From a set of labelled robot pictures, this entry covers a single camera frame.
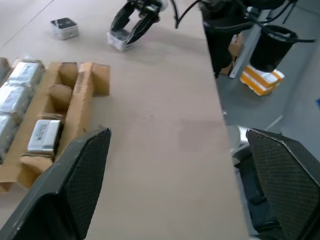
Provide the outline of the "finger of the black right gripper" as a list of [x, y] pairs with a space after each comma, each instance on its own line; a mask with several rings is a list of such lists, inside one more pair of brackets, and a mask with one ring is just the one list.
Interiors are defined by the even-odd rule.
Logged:
[[110, 31], [118, 31], [123, 29], [130, 21], [130, 16], [135, 11], [135, 3], [126, 3], [115, 15], [111, 26]]
[[126, 44], [131, 45], [135, 43], [149, 30], [153, 24], [159, 22], [159, 20], [159, 15], [153, 13], [147, 14], [144, 18], [140, 19], [127, 37]]

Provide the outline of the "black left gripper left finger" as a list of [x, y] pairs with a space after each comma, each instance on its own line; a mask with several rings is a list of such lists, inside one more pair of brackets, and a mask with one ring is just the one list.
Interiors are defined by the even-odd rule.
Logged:
[[2, 240], [84, 240], [101, 193], [111, 140], [101, 128], [72, 140], [0, 230]]

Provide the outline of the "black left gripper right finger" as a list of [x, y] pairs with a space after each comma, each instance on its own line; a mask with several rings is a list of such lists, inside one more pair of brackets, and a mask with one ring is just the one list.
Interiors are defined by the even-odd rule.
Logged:
[[298, 141], [246, 132], [264, 195], [288, 240], [320, 238], [320, 162]]

